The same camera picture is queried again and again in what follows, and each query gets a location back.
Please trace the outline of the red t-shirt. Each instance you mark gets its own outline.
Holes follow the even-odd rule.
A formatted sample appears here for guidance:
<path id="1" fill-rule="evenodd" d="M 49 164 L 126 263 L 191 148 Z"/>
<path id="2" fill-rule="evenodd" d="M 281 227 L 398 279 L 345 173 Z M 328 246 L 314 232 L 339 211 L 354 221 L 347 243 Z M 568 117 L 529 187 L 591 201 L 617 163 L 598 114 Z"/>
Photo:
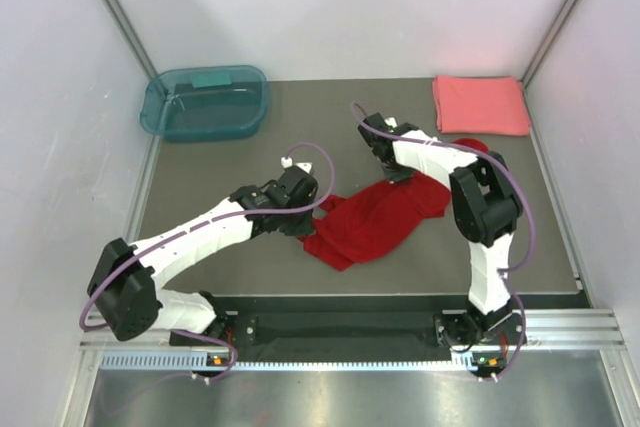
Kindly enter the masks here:
<path id="1" fill-rule="evenodd" d="M 450 203 L 450 190 L 424 174 L 396 184 L 382 180 L 350 197 L 330 195 L 314 232 L 300 241 L 305 252 L 342 272 L 388 255 L 424 220 L 443 217 Z"/>

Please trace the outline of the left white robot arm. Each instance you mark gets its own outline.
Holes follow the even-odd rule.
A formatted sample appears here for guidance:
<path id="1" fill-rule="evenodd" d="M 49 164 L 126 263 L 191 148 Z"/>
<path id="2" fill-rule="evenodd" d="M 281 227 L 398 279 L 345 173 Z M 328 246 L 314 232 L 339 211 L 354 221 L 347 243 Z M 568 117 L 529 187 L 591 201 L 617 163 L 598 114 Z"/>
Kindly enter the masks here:
<path id="1" fill-rule="evenodd" d="M 229 246 L 278 231 L 302 237 L 312 230 L 318 182 L 309 163 L 291 163 L 263 186 L 244 186 L 208 212 L 155 237 L 104 248 L 87 293 L 119 341 L 149 330 L 178 330 L 216 343 L 227 321 L 205 291 L 181 293 L 168 283 Z"/>

